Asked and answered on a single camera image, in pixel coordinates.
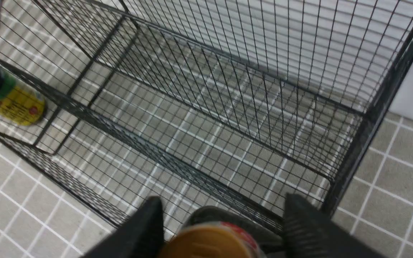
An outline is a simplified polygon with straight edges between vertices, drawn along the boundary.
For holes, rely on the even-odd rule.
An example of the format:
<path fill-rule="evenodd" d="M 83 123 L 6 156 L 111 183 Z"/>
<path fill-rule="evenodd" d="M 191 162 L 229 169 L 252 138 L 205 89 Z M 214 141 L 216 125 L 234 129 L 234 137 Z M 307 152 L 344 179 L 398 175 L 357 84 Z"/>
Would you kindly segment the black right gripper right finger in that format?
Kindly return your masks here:
<path fill-rule="evenodd" d="M 297 194 L 286 195 L 283 243 L 287 258 L 383 257 Z"/>

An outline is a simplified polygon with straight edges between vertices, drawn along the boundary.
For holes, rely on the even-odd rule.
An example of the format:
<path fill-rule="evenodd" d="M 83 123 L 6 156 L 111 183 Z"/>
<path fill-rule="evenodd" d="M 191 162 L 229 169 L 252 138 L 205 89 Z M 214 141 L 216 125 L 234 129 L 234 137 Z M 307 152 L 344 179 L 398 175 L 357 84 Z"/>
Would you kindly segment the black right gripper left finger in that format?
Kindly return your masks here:
<path fill-rule="evenodd" d="M 90 248 L 84 258 L 155 258 L 165 243 L 163 204 L 151 196 L 113 233 Z"/>

